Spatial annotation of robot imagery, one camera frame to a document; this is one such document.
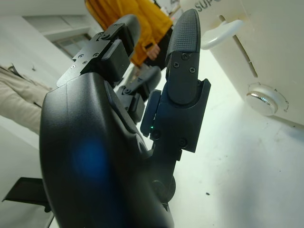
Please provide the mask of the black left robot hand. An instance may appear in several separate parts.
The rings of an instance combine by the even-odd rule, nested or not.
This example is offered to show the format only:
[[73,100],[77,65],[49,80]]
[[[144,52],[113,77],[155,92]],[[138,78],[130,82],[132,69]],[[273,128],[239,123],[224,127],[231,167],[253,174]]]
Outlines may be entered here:
[[195,152],[211,84],[199,80],[200,19],[185,11],[166,54],[166,83],[137,128],[114,87],[140,36],[135,15],[97,33],[44,99],[43,183],[62,228],[172,228],[175,164]]

